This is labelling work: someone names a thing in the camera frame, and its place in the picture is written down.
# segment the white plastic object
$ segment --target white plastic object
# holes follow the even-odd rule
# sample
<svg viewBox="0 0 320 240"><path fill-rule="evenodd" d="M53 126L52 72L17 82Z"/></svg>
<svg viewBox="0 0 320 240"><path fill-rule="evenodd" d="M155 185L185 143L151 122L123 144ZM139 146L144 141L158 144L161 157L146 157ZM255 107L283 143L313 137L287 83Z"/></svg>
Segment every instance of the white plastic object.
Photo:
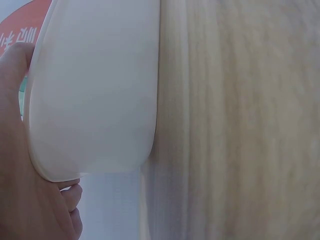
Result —
<svg viewBox="0 0 320 240"><path fill-rule="evenodd" d="M51 182L123 172L149 156L160 0L53 0L34 50L23 122Z"/></svg>

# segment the hand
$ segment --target hand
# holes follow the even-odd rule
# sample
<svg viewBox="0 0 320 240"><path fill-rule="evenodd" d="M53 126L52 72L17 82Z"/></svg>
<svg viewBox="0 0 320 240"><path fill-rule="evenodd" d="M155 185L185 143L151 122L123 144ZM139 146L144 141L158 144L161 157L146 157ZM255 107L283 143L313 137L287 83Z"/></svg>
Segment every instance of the hand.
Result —
<svg viewBox="0 0 320 240"><path fill-rule="evenodd" d="M18 92L33 51L16 43L0 58L0 239L77 240L80 180L48 182L29 157Z"/></svg>

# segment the chinese characters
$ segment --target chinese characters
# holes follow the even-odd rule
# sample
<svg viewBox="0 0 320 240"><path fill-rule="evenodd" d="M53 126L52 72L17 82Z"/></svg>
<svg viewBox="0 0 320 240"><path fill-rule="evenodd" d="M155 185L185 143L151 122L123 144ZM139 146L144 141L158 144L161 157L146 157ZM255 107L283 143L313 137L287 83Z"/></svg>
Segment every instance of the chinese characters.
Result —
<svg viewBox="0 0 320 240"><path fill-rule="evenodd" d="M0 48L7 50L13 43L34 43L37 29L37 27L25 27L21 28L18 34L14 31L9 35L0 33Z"/></svg>

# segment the light wood grain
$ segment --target light wood grain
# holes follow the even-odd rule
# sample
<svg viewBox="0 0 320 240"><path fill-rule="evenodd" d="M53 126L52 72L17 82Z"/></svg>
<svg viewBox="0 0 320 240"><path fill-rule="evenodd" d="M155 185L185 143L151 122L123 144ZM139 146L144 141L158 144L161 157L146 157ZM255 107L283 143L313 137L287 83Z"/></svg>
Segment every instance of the light wood grain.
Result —
<svg viewBox="0 0 320 240"><path fill-rule="evenodd" d="M320 239L320 1L162 0L142 240Z"/></svg>

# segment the white wall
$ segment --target white wall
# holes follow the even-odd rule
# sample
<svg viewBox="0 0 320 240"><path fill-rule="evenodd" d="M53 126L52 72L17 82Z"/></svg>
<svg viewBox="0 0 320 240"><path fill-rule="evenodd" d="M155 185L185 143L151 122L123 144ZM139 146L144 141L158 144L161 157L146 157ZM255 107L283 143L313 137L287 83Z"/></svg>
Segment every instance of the white wall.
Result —
<svg viewBox="0 0 320 240"><path fill-rule="evenodd" d="M30 0L1 0L0 22ZM138 240L139 171L87 176L79 211L81 240Z"/></svg>

